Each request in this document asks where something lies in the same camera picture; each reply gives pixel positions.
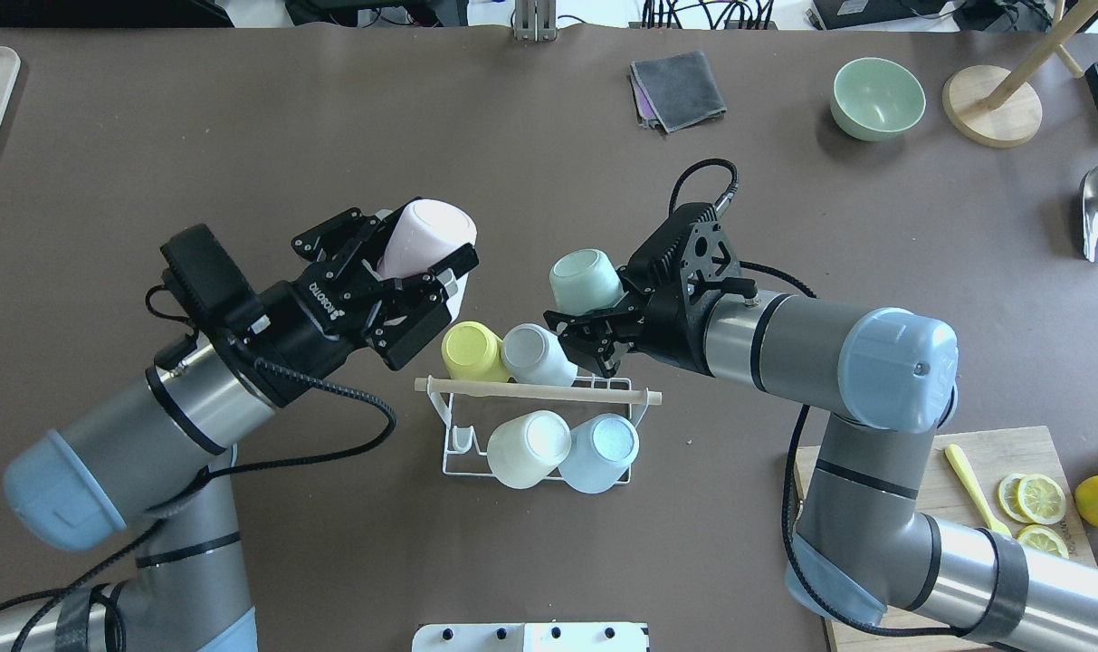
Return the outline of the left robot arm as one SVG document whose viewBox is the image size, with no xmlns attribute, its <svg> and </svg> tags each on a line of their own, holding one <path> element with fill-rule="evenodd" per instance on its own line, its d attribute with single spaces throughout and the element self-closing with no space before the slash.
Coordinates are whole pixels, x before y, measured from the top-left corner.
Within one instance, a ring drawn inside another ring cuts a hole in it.
<svg viewBox="0 0 1098 652">
<path fill-rule="evenodd" d="M 255 292 L 205 225 L 161 247 L 157 293 L 184 337 L 117 396 L 51 430 L 5 469 L 12 512 L 40 540 L 85 551 L 134 540 L 60 589 L 0 603 L 0 651 L 254 651 L 253 604 L 231 479 L 362 456 L 396 414 L 329 376 L 352 352 L 408 363 L 453 318 L 479 263 L 462 209 L 417 198 L 393 211 L 341 211 L 293 238 L 295 281 Z M 238 443 L 320 389 L 386 418 L 365 443 L 239 464 Z"/>
</svg>

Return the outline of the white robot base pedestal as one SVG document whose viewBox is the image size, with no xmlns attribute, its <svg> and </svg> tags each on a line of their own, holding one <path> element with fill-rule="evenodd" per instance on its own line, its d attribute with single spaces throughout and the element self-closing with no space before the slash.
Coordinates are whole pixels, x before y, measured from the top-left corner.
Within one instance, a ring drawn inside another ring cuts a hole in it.
<svg viewBox="0 0 1098 652">
<path fill-rule="evenodd" d="M 427 623 L 412 651 L 649 651 L 647 623 L 585 622 Z"/>
</svg>

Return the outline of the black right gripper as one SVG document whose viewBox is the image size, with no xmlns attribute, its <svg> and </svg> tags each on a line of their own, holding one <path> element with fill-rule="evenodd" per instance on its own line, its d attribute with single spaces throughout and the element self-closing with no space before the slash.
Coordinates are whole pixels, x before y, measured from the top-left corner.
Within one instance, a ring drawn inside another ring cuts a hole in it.
<svg viewBox="0 0 1098 652">
<path fill-rule="evenodd" d="M 567 359 L 596 376 L 617 375 L 628 352 L 707 374 L 705 341 L 712 312 L 735 294 L 757 300 L 757 284 L 710 203 L 677 206 L 625 265 L 626 294 L 610 308 L 569 314 L 544 311 L 550 330 L 562 333 Z"/>
</svg>

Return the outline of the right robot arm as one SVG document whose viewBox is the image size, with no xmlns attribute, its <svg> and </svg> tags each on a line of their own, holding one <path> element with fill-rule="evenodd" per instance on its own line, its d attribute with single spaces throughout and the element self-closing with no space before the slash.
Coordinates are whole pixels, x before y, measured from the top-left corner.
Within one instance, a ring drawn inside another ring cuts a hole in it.
<svg viewBox="0 0 1098 652">
<path fill-rule="evenodd" d="M 690 203 L 627 265 L 578 249 L 544 317 L 565 355 L 614 376 L 627 352 L 802 406 L 786 454 L 786 587 L 881 638 L 1004 651 L 1098 651 L 1098 569 L 917 508 L 937 430 L 957 408 L 957 334 L 907 310 L 818 300 L 747 263 L 725 201 Z"/>
</svg>

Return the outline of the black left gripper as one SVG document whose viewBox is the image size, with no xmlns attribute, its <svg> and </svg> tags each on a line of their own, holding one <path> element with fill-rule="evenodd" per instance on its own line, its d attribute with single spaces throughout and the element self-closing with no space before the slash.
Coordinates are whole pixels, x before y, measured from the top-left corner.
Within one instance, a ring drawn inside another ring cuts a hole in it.
<svg viewBox="0 0 1098 652">
<path fill-rule="evenodd" d="M 421 256 L 391 271 L 406 252 L 392 246 L 396 212 L 345 209 L 291 239 L 306 261 L 295 281 L 255 292 L 212 231 L 197 225 L 160 252 L 163 285 L 192 329 L 156 356 L 172 370 L 208 338 L 219 359 L 283 408 L 305 391 L 292 372 L 325 379 L 357 350 L 373 350 L 399 370 L 461 312 L 467 276 L 479 263 L 474 244 L 421 246 Z"/>
</svg>

